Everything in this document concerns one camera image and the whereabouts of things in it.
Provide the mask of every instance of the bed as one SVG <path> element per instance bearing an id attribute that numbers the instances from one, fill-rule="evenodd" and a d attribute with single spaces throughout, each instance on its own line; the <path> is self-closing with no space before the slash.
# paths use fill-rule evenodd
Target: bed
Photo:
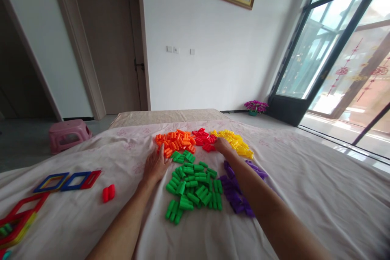
<path id="1" fill-rule="evenodd" d="M 254 152 L 267 183 L 336 259 L 376 259 L 386 248 L 390 218 L 390 175 L 291 130 L 255 128 L 230 119 L 176 121 L 111 129 L 35 166 L 0 174 L 1 217 L 47 176 L 100 169 L 91 189 L 51 194 L 15 259 L 84 259 L 142 178 L 143 166 L 159 133 L 233 130 Z M 224 174 L 223 157 L 198 148 Z M 223 211 L 185 212 L 178 226 L 165 220 L 173 195 L 165 190 L 172 165 L 147 206 L 136 259 L 277 259 L 256 219 L 236 215 L 223 197 Z M 102 203 L 102 189 L 115 184 L 116 196 Z"/>

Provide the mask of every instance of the sliding glass door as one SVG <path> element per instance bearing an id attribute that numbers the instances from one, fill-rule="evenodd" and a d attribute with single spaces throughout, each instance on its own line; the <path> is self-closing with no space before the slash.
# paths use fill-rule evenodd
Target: sliding glass door
<path id="1" fill-rule="evenodd" d="M 361 147 L 373 135 L 390 133 L 388 116 L 378 120 L 390 102 L 389 66 L 390 0 L 311 0 L 268 114 Z"/>

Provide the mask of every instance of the door frame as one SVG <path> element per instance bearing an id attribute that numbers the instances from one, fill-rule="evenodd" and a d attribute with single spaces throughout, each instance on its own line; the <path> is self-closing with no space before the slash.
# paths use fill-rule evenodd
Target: door frame
<path id="1" fill-rule="evenodd" d="M 92 113 L 96 120 L 101 120 L 106 115 L 102 93 L 93 65 L 92 55 L 89 50 L 87 36 L 78 9 L 77 0 L 57 0 L 65 22 L 68 36 L 73 48 L 81 79 L 91 105 Z M 139 0 L 141 14 L 142 43 L 145 64 L 147 106 L 150 110 L 149 74 L 147 66 L 145 14 L 143 0 Z"/>
<path id="2" fill-rule="evenodd" d="M 16 32 L 19 35 L 20 41 L 22 42 L 23 47 L 26 50 L 27 56 L 30 59 L 32 67 L 34 68 L 34 71 L 37 74 L 38 80 L 43 87 L 43 91 L 44 91 L 45 96 L 47 97 L 47 99 L 50 103 L 50 106 L 54 112 L 54 115 L 55 115 L 58 122 L 62 122 L 62 117 L 61 117 L 60 111 L 57 108 L 56 102 L 55 102 L 55 100 L 50 92 L 50 89 L 47 85 L 45 77 L 43 76 L 41 68 L 39 67 L 38 60 L 35 58 L 34 52 L 31 49 L 30 44 L 28 43 L 27 37 L 24 34 L 22 25 L 20 24 L 20 22 L 16 16 L 16 12 L 13 9 L 12 3 L 10 0 L 2 0 L 2 1 L 4 3 L 5 9 L 6 9 L 8 15 L 11 18 L 11 21 L 16 29 Z"/>

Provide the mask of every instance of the right hand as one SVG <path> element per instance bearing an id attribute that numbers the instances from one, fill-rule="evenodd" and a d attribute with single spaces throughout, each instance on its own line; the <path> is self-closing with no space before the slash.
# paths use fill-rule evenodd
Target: right hand
<path id="1" fill-rule="evenodd" d="M 217 137 L 216 141 L 214 142 L 214 147 L 223 155 L 232 151 L 232 147 L 229 142 L 225 138 L 221 137 Z"/>

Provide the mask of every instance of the purple flowers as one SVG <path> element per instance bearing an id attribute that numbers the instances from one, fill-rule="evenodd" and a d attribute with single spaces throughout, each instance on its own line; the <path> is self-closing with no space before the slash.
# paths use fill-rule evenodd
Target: purple flowers
<path id="1" fill-rule="evenodd" d="M 244 106 L 252 111 L 252 112 L 258 112 L 258 113 L 263 113 L 266 110 L 266 107 L 268 107 L 267 103 L 261 103 L 257 100 L 249 101 L 244 104 Z"/>

